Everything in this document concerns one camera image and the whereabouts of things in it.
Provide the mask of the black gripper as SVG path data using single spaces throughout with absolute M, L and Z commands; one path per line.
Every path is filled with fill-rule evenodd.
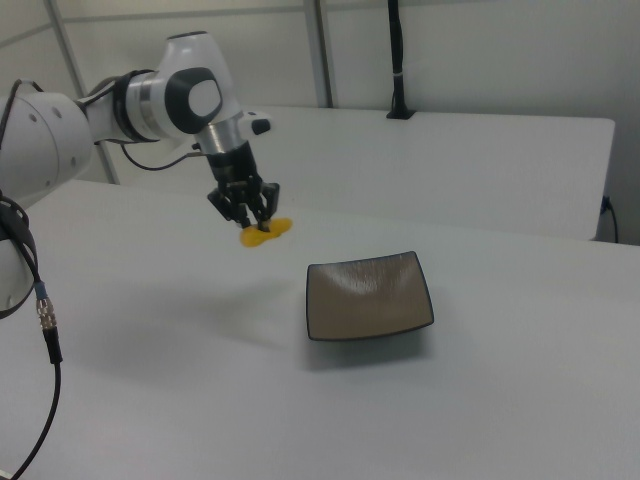
M 261 232 L 270 231 L 271 219 L 277 212 L 280 185 L 261 184 L 256 161 L 248 141 L 223 153 L 207 156 L 209 167 L 217 182 L 217 188 L 207 195 L 209 202 L 227 221 L 233 221 L 241 229 L 251 226 L 244 203 L 226 195 L 233 189 L 249 192 L 248 207 Z

